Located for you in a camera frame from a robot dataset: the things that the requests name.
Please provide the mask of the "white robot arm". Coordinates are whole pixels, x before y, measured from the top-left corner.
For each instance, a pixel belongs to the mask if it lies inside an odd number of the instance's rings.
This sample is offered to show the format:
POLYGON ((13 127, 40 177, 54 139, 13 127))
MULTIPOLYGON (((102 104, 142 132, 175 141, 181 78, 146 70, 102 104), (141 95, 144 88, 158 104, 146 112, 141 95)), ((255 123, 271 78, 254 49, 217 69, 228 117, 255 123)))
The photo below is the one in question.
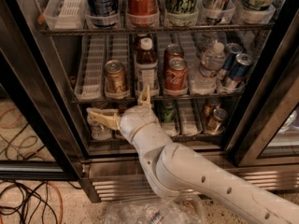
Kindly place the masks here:
POLYGON ((123 114, 89 108, 91 119, 118 130, 137 151, 150 187, 161 198, 198 191, 229 208, 250 224, 299 224, 299 205, 232 175, 201 154, 175 143, 151 108, 150 90, 123 114))

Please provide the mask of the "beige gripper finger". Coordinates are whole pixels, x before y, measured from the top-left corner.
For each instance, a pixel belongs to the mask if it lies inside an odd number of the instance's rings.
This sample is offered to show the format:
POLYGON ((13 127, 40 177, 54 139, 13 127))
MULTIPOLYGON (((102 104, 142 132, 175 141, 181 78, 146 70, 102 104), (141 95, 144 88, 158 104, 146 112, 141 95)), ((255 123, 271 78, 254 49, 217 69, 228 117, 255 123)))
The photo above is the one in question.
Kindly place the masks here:
POLYGON ((147 86, 142 92, 140 92, 137 99, 137 104, 141 106, 151 107, 150 86, 147 86))
POLYGON ((120 128, 120 115, 117 109, 98 109, 89 107, 87 109, 89 117, 111 130, 117 131, 120 128))

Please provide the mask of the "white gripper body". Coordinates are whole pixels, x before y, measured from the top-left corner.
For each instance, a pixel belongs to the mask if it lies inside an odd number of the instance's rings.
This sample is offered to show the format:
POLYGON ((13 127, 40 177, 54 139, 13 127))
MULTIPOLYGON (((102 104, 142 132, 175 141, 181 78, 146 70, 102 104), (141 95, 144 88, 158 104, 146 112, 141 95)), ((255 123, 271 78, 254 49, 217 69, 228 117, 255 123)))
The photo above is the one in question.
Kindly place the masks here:
POLYGON ((158 118, 150 107, 136 105, 127 109, 121 116, 120 132, 127 141, 132 141, 141 128, 157 121, 158 118))

